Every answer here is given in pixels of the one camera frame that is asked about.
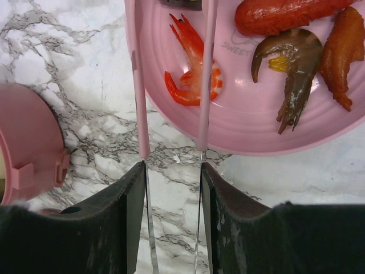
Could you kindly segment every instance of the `marble countertop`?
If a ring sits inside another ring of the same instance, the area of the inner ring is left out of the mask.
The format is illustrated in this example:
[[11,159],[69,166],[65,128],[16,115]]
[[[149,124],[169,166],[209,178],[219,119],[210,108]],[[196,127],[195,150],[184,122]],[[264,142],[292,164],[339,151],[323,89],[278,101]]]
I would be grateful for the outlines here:
[[[65,208],[118,180],[138,162],[131,64],[123,1],[0,0],[0,82],[24,84],[54,109],[72,151],[62,188],[31,201]],[[191,273],[199,154],[148,104],[149,158],[161,274]],[[209,150],[234,186],[273,206],[365,202],[365,125],[308,151],[269,158]],[[208,273],[204,227],[198,273]],[[152,273],[147,217],[137,274]]]

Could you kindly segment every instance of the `toy shrimp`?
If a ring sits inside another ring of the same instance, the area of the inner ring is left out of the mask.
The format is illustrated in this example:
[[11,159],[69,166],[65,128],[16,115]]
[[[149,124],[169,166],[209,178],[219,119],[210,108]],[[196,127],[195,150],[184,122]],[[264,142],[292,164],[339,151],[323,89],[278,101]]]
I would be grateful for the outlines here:
[[[170,25],[170,27],[184,48],[191,66],[190,70],[180,77],[180,84],[182,86],[189,86],[190,89],[183,90],[177,88],[168,71],[165,71],[165,84],[175,102],[184,106],[199,106],[204,42],[183,15],[181,15],[183,20],[177,20],[172,14],[170,16],[179,29],[180,34],[173,25]],[[222,72],[216,61],[213,61],[210,100],[214,100],[219,95],[222,85]]]
[[256,48],[251,74],[254,83],[258,81],[258,71],[263,58],[272,53],[281,53],[269,61],[270,68],[286,72],[285,99],[278,112],[277,121],[282,124],[279,134],[287,126],[293,131],[307,105],[312,81],[321,65],[323,46],[311,31],[291,29],[280,35],[269,36]]

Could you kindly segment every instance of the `plastic toy food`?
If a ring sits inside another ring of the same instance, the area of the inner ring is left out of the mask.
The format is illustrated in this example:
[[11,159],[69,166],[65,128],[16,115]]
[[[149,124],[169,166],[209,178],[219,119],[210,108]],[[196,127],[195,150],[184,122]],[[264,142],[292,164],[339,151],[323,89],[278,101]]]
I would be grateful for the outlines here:
[[307,26],[313,20],[334,15],[356,0],[244,0],[234,24],[245,36],[278,35],[280,31]]
[[364,19],[353,7],[347,7],[335,19],[335,25],[324,46],[321,75],[335,99],[347,111],[352,100],[348,91],[347,74],[353,61],[364,60]]
[[287,73],[285,99],[277,117],[277,121],[282,122],[278,132],[281,134],[287,126],[293,126],[294,131],[299,122],[313,78],[321,65],[323,47],[314,33],[304,29],[286,30],[267,37],[254,53],[251,74],[255,83],[262,59],[273,53],[281,53],[281,56],[272,59],[270,67]]
[[[170,27],[184,48],[191,66],[190,70],[180,77],[180,84],[182,86],[188,86],[190,89],[183,90],[177,88],[168,71],[165,71],[165,84],[175,102],[184,106],[199,106],[204,43],[183,15],[181,15],[183,20],[177,20],[172,14],[170,16],[180,33],[177,32],[173,25],[170,25]],[[210,89],[211,100],[214,100],[219,95],[222,86],[221,70],[217,63],[213,61],[212,85]]]

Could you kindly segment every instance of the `pink container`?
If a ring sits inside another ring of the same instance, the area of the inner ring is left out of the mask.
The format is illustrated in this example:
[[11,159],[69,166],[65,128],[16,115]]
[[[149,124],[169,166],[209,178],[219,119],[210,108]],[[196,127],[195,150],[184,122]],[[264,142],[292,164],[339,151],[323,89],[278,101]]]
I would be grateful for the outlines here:
[[0,149],[1,204],[62,186],[70,153],[48,105],[25,86],[0,84]]

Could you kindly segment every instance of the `pink chopstick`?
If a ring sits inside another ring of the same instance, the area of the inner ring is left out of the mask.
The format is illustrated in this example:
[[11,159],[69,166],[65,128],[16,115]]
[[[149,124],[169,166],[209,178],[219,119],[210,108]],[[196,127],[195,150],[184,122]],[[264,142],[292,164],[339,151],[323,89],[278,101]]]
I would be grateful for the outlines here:
[[205,151],[208,148],[208,127],[210,111],[210,85],[212,82],[212,66],[214,52],[214,37],[216,36],[218,0],[209,0],[206,32],[204,39],[203,68],[201,80],[200,117],[197,149]]
[[129,33],[129,50],[131,52],[133,83],[135,87],[139,154],[142,159],[147,159],[151,154],[151,149],[149,146],[146,97],[139,45],[143,18],[141,15],[135,15],[135,12],[140,10],[140,5],[140,0],[125,0],[125,15],[127,17]]

